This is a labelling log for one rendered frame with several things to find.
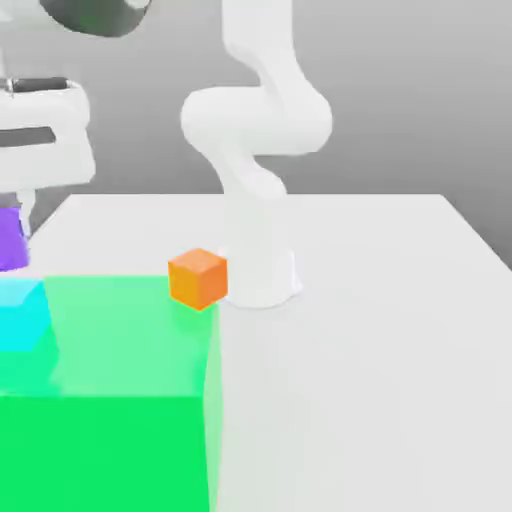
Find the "large green box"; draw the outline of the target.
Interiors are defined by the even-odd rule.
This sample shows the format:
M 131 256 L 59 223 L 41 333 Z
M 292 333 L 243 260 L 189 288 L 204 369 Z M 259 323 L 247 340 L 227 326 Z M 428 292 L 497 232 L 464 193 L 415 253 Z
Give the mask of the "large green box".
M 51 325 L 0 352 L 0 512 L 217 512 L 218 308 L 160 276 L 37 280 Z

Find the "small purple cube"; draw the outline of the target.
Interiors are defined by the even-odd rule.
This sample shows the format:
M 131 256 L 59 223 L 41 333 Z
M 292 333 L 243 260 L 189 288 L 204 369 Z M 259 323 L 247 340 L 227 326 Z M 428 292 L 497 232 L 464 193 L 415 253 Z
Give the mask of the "small purple cube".
M 22 201 L 16 201 L 0 208 L 0 272 L 23 269 L 30 262 L 29 211 Z

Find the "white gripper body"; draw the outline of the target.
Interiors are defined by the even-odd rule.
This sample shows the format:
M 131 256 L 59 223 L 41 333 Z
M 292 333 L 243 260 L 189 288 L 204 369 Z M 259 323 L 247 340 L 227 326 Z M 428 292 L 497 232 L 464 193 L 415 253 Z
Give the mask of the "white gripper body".
M 89 120 L 74 81 L 0 81 L 0 193 L 89 182 Z

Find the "small cyan cube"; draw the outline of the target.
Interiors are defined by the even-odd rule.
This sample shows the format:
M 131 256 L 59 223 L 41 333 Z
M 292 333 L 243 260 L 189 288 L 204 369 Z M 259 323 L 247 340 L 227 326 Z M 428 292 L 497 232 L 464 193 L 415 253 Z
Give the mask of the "small cyan cube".
M 0 352 L 31 351 L 50 325 L 42 280 L 0 279 Z

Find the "small orange cube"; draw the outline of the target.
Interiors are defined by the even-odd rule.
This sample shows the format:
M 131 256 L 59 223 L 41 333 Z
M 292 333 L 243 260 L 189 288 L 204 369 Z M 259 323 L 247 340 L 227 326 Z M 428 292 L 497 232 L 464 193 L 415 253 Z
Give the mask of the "small orange cube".
M 202 311 L 228 293 L 227 260 L 196 248 L 168 262 L 172 299 Z

